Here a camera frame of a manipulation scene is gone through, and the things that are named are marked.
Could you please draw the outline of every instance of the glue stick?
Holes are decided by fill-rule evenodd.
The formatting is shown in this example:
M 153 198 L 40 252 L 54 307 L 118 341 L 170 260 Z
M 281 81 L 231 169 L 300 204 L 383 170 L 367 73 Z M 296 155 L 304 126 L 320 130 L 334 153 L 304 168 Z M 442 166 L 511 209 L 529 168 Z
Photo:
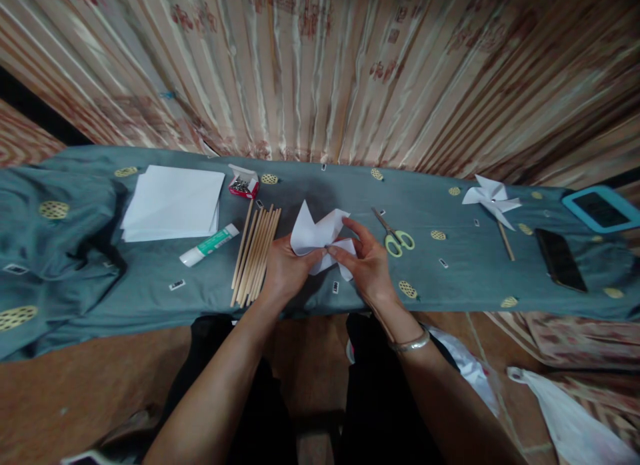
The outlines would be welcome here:
M 197 262 L 202 260 L 205 256 L 213 253 L 213 250 L 217 250 L 222 245 L 227 243 L 238 233 L 238 229 L 233 226 L 233 223 L 230 223 L 222 230 L 218 231 L 215 235 L 207 238 L 204 242 L 200 243 L 198 246 L 195 246 L 188 252 L 180 255 L 180 261 L 183 262 L 186 266 L 192 267 Z

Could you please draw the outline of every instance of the person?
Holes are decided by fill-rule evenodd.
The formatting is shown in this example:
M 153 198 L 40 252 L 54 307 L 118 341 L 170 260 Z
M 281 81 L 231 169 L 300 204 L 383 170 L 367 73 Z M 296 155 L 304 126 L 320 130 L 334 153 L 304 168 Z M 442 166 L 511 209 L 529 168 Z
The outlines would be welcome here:
M 386 249 L 360 223 L 343 221 L 359 238 L 357 257 L 337 247 L 299 257 L 291 236 L 275 240 L 263 290 L 237 325 L 193 324 L 189 356 L 143 463 L 297 462 L 279 382 L 261 357 L 280 313 L 327 252 L 353 274 L 373 312 L 347 319 L 355 363 L 338 463 L 526 463 L 446 349 L 401 303 Z

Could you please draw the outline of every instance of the woman's right hand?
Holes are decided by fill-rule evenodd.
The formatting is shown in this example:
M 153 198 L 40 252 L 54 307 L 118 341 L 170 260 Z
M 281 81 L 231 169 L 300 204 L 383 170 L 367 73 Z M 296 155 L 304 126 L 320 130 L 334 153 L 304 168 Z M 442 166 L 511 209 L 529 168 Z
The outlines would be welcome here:
M 374 310 L 385 304 L 398 303 L 398 295 L 393 289 L 389 275 L 387 250 L 364 225 L 351 218 L 343 218 L 342 222 L 360 239 L 352 239 L 358 256 L 356 258 L 335 246 L 329 247 L 329 254 L 347 267 L 362 298 Z

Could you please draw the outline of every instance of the scissors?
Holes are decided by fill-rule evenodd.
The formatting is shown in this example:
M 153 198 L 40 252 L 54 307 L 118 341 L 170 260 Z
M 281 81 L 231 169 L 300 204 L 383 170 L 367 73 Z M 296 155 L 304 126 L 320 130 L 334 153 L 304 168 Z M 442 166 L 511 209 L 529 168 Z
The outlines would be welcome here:
M 401 230 L 394 230 L 387 224 L 387 222 L 382 218 L 380 213 L 378 213 L 378 211 L 374 207 L 371 207 L 371 209 L 373 210 L 373 213 L 375 213 L 375 215 L 378 217 L 378 220 L 380 220 L 380 223 L 382 223 L 382 226 L 387 230 L 387 236 L 385 237 L 385 248 L 389 252 L 389 255 L 395 256 L 396 258 L 401 257 L 401 246 L 403 246 L 407 250 L 413 250 L 415 248 L 415 242 L 413 241 L 411 235 Z

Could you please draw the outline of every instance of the black pants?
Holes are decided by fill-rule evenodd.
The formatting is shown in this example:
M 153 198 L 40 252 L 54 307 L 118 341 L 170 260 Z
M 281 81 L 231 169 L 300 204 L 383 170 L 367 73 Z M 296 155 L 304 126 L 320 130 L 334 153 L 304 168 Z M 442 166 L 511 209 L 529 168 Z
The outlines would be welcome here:
M 199 318 L 191 326 L 191 349 L 171 386 L 157 431 L 232 329 L 231 321 L 220 316 Z M 351 314 L 347 331 L 355 351 L 355 364 L 349 367 L 338 463 L 442 463 L 380 323 L 373 316 Z M 435 338 L 432 340 L 457 369 L 447 349 Z M 264 459 L 278 464 L 297 463 L 293 425 L 280 394 L 280 381 L 273 377 L 263 358 L 227 462 L 254 464 Z

